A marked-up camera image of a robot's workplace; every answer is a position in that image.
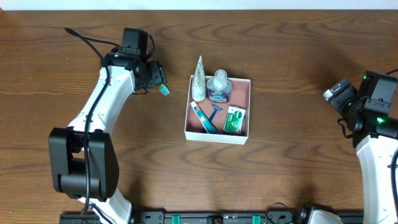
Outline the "green white toothbrush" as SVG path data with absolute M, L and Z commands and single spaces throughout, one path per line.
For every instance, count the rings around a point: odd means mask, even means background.
M 167 96 L 170 94 L 170 90 L 165 84 L 161 84 L 159 87 L 159 90 L 164 96 Z

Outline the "teal toothpaste tube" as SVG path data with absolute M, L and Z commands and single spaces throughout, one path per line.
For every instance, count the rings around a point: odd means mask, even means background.
M 216 127 L 213 125 L 212 122 L 209 122 L 208 117 L 201 110 L 198 104 L 195 101 L 192 101 L 190 105 L 194 110 L 195 114 L 197 115 L 198 119 L 201 121 L 204 132 L 206 132 L 207 134 L 218 134 L 218 130 L 216 129 Z

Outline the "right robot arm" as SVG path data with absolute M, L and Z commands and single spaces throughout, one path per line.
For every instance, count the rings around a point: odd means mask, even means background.
M 389 117 L 397 81 L 364 77 L 359 89 L 342 79 L 324 92 L 352 139 L 363 180 L 363 223 L 397 223 L 397 120 Z

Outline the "blue hand soap bottle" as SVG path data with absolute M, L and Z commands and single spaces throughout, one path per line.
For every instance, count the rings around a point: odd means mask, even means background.
M 206 82 L 206 96 L 210 101 L 227 103 L 233 87 L 225 70 L 217 70 L 213 78 Z

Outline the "white floral cone tube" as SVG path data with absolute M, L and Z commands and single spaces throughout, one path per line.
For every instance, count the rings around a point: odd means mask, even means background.
M 202 56 L 199 57 L 197 67 L 191 84 L 192 98 L 196 102 L 202 102 L 206 98 L 206 81 Z

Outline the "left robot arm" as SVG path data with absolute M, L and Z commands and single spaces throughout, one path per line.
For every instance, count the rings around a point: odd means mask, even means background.
M 108 53 L 86 105 L 67 128 L 53 128 L 49 152 L 53 187 L 92 213 L 61 214 L 60 223 L 132 223 L 133 205 L 118 189 L 111 133 L 124 103 L 138 90 L 166 83 L 162 64 Z

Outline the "green white soap box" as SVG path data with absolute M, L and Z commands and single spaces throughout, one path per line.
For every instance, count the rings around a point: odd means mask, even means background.
M 243 130 L 246 110 L 237 106 L 229 106 L 223 131 L 232 134 L 241 134 Z

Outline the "blue disposable razor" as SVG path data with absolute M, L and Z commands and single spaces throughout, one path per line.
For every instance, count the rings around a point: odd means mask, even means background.
M 214 109 L 214 111 L 212 112 L 211 116 L 208 118 L 209 122 L 213 121 L 213 119 L 214 119 L 215 115 L 217 114 L 217 112 L 222 112 L 223 111 L 223 109 L 220 108 L 217 105 L 212 104 L 211 107 Z

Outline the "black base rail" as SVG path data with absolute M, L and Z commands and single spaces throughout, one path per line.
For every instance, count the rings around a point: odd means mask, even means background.
M 362 210 L 340 210 L 338 216 L 343 223 L 362 223 Z M 127 223 L 138 224 L 214 224 L 214 223 L 292 223 L 293 212 L 282 210 L 271 210 L 266 218 L 265 213 L 164 213 L 164 212 L 141 212 L 133 214 Z M 94 213 L 85 216 L 79 214 L 61 214 L 58 223 L 81 224 L 81 223 L 108 223 L 102 221 L 102 217 Z

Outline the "white box with pink interior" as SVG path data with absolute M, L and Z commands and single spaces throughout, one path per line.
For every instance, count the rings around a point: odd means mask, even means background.
M 248 79 L 230 78 L 233 89 L 229 94 L 229 101 L 227 103 L 216 103 L 216 106 L 222 108 L 222 112 L 217 112 L 211 123 L 217 128 L 218 134 L 203 133 L 203 123 L 199 120 L 194 112 L 191 102 L 192 85 L 188 85 L 188 96 L 185 115 L 185 138 L 189 141 L 205 141 L 217 142 L 225 144 L 239 144 L 246 143 L 249 137 L 249 120 L 250 120 L 250 103 L 251 103 L 251 81 Z M 226 133 L 223 131 L 228 108 L 230 106 L 237 106 L 246 110 L 243 116 L 243 127 L 239 134 Z

